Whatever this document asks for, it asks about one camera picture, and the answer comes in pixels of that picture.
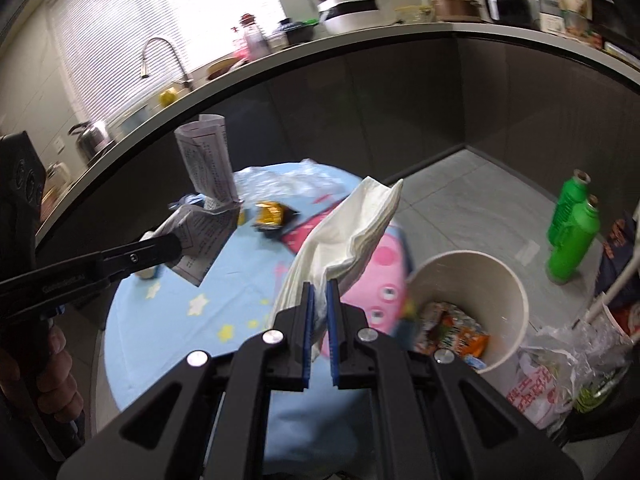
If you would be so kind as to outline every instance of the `air fryer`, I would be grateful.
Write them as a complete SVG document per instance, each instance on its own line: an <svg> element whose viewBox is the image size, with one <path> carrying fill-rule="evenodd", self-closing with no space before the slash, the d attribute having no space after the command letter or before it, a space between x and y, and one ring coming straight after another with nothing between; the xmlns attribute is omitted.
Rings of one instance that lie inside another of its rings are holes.
<svg viewBox="0 0 640 480"><path fill-rule="evenodd" d="M497 25L531 28L528 0L485 0L492 22Z"/></svg>

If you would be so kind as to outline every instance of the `green plastic bottle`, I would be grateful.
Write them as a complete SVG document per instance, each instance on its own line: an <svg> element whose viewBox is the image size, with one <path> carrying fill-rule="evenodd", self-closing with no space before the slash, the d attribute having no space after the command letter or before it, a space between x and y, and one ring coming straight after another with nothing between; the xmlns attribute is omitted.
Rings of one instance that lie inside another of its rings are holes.
<svg viewBox="0 0 640 480"><path fill-rule="evenodd" d="M574 206L587 200L587 185L590 181L589 175L584 171L574 170L574 176L562 185L560 198L558 198L554 216L551 219L551 225L546 232L546 238L553 247L556 246L558 234L564 223L569 219L569 216L571 216Z"/></svg>
<svg viewBox="0 0 640 480"><path fill-rule="evenodd" d="M558 234L556 248L546 264L552 282L562 284L569 280L599 230L598 199L589 195L587 200L574 206Z"/></svg>

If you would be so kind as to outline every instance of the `white countertop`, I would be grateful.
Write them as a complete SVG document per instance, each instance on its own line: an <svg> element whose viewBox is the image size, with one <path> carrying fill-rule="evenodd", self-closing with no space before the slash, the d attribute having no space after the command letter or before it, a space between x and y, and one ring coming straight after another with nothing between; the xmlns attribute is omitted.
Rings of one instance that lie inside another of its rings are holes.
<svg viewBox="0 0 640 480"><path fill-rule="evenodd" d="M358 30L349 34L341 34L339 36L331 36L322 40L312 41L299 46L295 46L272 54L265 58L251 62L234 72L227 73L209 83L198 88L196 91L185 95L185 97L176 101L174 104L158 112L141 126L133 130L128 136L124 137L110 151L101 157L87 172L73 185L73 187L62 197L56 205L49 218L38 230L36 234L36 243L40 243L44 235L49 231L51 226L60 218L62 213L68 208L73 201L91 184L109 165L113 164L125 152L143 140L146 136L156 131L167 121L175 118L180 113L189 110L197 103L206 98L217 94L224 89L233 86L245 79L251 78L270 70L271 68L283 65L285 63L311 56L318 52L331 50L333 48L345 46L348 44L362 43L365 41L376 40L379 38L388 38L391 36L404 36L408 34L425 34L438 32L469 32L487 37L498 38L518 38L521 40L533 41L535 43L547 44L556 48L560 48L577 54L579 56L590 59L602 66L618 72L620 75L640 85L640 73L625 63L605 54L599 50L591 48L578 41L560 38L551 34L545 34L536 30L527 30L524 28L505 27L503 25L492 25L489 23L428 23L419 25L393 25L388 27L368 28L366 30Z"/></svg>

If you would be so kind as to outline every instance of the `round table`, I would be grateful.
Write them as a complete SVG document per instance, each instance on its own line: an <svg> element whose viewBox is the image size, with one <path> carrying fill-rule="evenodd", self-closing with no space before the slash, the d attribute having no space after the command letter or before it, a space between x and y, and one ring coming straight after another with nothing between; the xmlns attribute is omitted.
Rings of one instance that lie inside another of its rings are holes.
<svg viewBox="0 0 640 480"><path fill-rule="evenodd" d="M284 173L296 165L268 169ZM360 181L337 168L322 170L344 190L280 200L300 212L282 240L265 238L250 219L234 232L200 287L164 267L156 279L130 276L120 283L104 335L106 375L120 410L189 352L232 352L267 328L273 301L306 234ZM392 224L363 276L342 300L363 308L371 326L390 332L404 301L407 271L401 232ZM362 391L333 387L327 355L325 344L303 393L272 394L265 474L328 474L369 457L372 431L366 397Z"/></svg>

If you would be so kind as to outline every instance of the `human hand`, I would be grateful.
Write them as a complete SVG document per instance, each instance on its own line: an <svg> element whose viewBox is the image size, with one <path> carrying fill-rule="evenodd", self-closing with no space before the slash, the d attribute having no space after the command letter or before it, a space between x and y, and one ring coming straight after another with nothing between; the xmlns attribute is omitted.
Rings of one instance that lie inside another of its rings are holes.
<svg viewBox="0 0 640 480"><path fill-rule="evenodd" d="M36 386L42 392L38 408L53 414L58 422L76 420L82 412L84 400L78 393L78 383L71 375L71 355L65 350L66 338L62 330L53 326L49 330L51 356L44 371L36 378ZM6 398L20 408L20 368L18 363L0 348L0 390Z"/></svg>

